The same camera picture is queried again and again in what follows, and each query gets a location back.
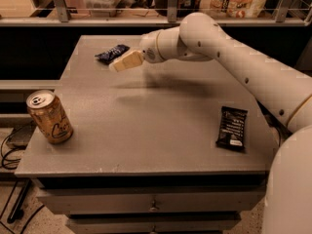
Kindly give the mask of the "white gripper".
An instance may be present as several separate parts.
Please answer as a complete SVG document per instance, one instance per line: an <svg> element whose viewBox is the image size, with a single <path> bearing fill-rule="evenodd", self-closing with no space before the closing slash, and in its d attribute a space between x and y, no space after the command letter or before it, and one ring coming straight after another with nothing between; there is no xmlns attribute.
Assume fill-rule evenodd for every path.
<svg viewBox="0 0 312 234"><path fill-rule="evenodd" d="M162 61L157 47L157 38L160 30L152 31L141 36L140 51L134 50L125 53L109 64L109 69L115 72L124 71L142 65L143 59L150 63Z"/></svg>

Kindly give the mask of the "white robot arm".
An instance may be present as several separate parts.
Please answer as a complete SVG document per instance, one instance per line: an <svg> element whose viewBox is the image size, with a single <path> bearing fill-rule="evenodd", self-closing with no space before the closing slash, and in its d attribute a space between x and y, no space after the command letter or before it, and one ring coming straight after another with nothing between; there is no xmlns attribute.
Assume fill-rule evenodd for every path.
<svg viewBox="0 0 312 234"><path fill-rule="evenodd" d="M110 67L124 71L168 59L218 61L292 133L270 169L262 234L312 234L312 78L231 38L202 13L143 35L138 50Z"/></svg>

